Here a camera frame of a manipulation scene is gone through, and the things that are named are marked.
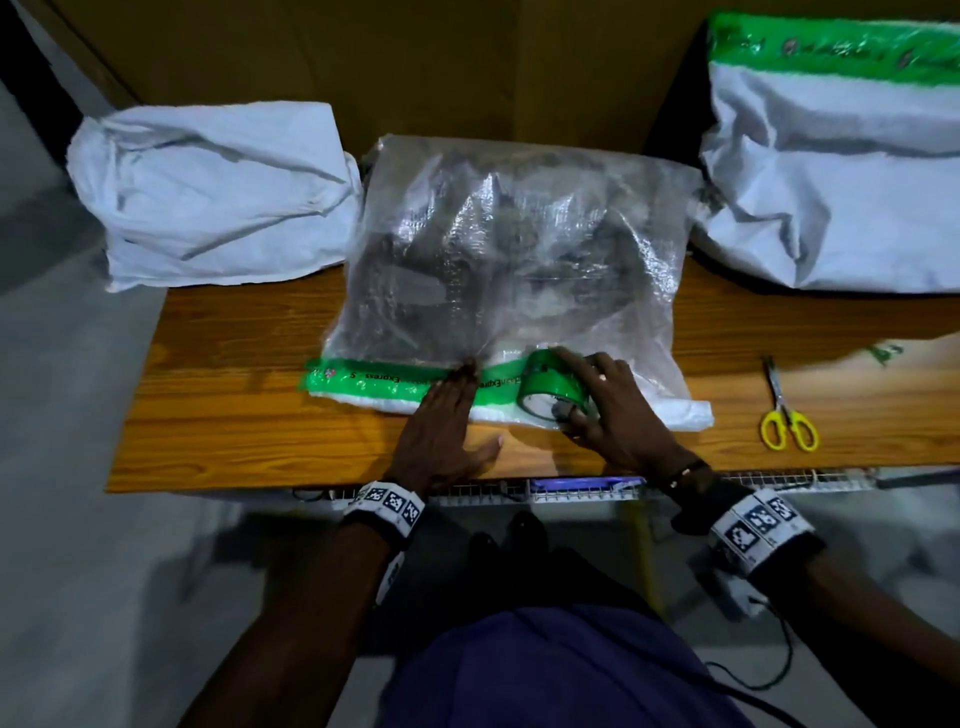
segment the purple clothing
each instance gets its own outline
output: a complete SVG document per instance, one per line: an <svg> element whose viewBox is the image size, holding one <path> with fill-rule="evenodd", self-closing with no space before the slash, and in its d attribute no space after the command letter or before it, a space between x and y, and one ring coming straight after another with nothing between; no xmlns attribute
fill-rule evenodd
<svg viewBox="0 0 960 728"><path fill-rule="evenodd" d="M637 649L708 674L669 627L628 609L574 608ZM442 634L384 694L382 728L753 728L724 695L692 686L554 607L501 612Z"/></svg>

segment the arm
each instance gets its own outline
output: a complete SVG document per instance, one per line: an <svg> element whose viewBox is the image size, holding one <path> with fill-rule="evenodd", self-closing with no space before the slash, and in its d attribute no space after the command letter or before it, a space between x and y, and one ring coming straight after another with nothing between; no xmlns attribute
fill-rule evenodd
<svg viewBox="0 0 960 728"><path fill-rule="evenodd" d="M557 355L584 381L599 411L598 419L575 412L570 434L613 465L664 487L683 509L675 527L706 534L751 492L709 467L677 477L697 456L660 422L625 362L604 353L588 359L566 350ZM870 579L838 564L815 537L795 541L796 547L794 542L784 545L757 567L750 580L850 699L879 726L915 722L904 722L904 716L950 715L945 710L952 711L960 694L960 643Z"/></svg>
<svg viewBox="0 0 960 728"><path fill-rule="evenodd" d="M476 390L472 363L434 384L403 428L384 480L425 499L493 460L502 438L476 452L463 448ZM240 638L180 728L326 725L392 555L375 528L337 527Z"/></svg>

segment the metal wire rack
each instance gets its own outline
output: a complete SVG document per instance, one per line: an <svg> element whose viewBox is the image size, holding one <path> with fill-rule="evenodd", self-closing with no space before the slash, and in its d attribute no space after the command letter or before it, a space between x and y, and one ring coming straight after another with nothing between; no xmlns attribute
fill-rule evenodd
<svg viewBox="0 0 960 728"><path fill-rule="evenodd" d="M774 488L792 493L845 493L873 490L876 487L876 479L859 469L743 471L723 475L748 488ZM347 507L359 488L295 490L293 495L303 503L316 503L339 511ZM647 493L642 478L616 483L610 483L602 477L582 478L572 488L556 487L545 479L515 479L455 485L431 495L430 502L441 506L509 505L638 500L652 496L652 493Z"/></svg>

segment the brown wall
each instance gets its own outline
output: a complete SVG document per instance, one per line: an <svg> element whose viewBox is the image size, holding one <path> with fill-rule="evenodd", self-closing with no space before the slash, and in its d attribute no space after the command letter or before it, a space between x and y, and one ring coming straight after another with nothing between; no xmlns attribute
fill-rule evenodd
<svg viewBox="0 0 960 728"><path fill-rule="evenodd" d="M21 0L117 106L321 100L382 134L639 151L716 8L946 18L956 0Z"/></svg>

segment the hand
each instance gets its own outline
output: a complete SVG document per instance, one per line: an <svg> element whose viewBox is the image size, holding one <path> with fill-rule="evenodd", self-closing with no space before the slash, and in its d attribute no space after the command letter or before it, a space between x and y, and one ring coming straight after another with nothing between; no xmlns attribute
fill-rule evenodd
<svg viewBox="0 0 960 728"><path fill-rule="evenodd" d="M656 483L678 473L697 456L682 447L636 387L630 365L604 352L584 359L563 347L553 350L587 386L600 414L570 413L567 434L618 468Z"/></svg>
<svg viewBox="0 0 960 728"><path fill-rule="evenodd" d="M475 475L496 459L503 435L474 452L464 450L467 417L479 384L472 360L434 382L400 433L385 481L426 498L432 489Z"/></svg>

